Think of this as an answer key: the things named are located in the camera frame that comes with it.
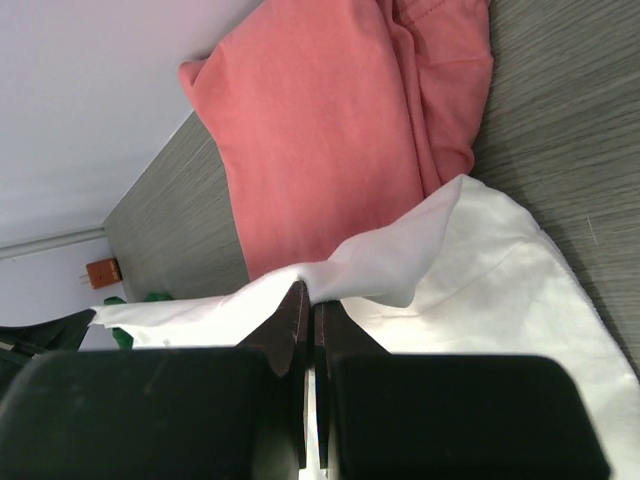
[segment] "white cloth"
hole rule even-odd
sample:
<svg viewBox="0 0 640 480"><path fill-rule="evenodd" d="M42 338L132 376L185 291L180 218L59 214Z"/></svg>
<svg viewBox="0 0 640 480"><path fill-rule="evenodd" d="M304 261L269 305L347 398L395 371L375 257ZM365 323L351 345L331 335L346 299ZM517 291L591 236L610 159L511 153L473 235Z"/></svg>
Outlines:
<svg viewBox="0 0 640 480"><path fill-rule="evenodd" d="M235 345L296 279L314 303L342 299L394 353L553 358L578 386L612 478L640 478L640 385L631 367L531 215L466 176L389 227L345 241L326 262L278 270L228 297L98 307L94 323L125 329L136 347Z"/></svg>

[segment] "pink cloth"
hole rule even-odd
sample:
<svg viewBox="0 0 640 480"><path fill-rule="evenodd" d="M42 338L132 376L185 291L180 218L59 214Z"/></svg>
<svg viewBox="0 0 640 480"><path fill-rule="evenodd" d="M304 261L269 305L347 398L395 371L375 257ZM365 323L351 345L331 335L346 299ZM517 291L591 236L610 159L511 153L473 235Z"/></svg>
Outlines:
<svg viewBox="0 0 640 480"><path fill-rule="evenodd" d="M474 162L488 0L266 0L180 78L250 277L326 259Z"/></svg>

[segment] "folded fabric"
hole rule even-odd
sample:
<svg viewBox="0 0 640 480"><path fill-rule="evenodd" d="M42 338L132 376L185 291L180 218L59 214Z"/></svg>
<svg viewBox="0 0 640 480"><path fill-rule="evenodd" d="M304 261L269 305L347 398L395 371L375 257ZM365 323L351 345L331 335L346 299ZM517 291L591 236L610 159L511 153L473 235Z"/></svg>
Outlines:
<svg viewBox="0 0 640 480"><path fill-rule="evenodd" d="M347 240L325 262L272 272L228 297L98 307L94 322L123 328L135 347L235 345L297 279L314 303L343 299L351 318L394 353L553 358L578 386L612 478L636 478L633 370L531 215L466 176L392 225Z"/></svg>
<svg viewBox="0 0 640 480"><path fill-rule="evenodd" d="M325 260L468 173L491 70L487 0L266 0L183 64L249 276Z"/></svg>

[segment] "orange outlet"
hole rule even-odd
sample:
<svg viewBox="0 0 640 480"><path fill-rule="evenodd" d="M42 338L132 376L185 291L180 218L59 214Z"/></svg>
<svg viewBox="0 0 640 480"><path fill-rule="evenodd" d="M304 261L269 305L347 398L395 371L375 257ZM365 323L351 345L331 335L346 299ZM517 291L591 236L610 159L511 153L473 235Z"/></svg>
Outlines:
<svg viewBox="0 0 640 480"><path fill-rule="evenodd" d="M87 265L87 273L94 289L108 287L122 280L120 267L118 267L118 261L115 258L90 263Z"/></svg>

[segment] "wall molding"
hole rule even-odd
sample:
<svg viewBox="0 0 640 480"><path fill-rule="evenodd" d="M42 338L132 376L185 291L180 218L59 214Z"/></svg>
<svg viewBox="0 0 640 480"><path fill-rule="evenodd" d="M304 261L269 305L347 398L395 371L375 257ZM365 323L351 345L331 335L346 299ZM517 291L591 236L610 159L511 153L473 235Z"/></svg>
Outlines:
<svg viewBox="0 0 640 480"><path fill-rule="evenodd" d="M81 230L72 230L69 232L51 235L47 237L38 237L23 240L20 243L12 245L0 245L0 261L7 258L21 257L32 253L43 252L53 248L66 247L76 243L95 240L106 236L102 225Z"/></svg>

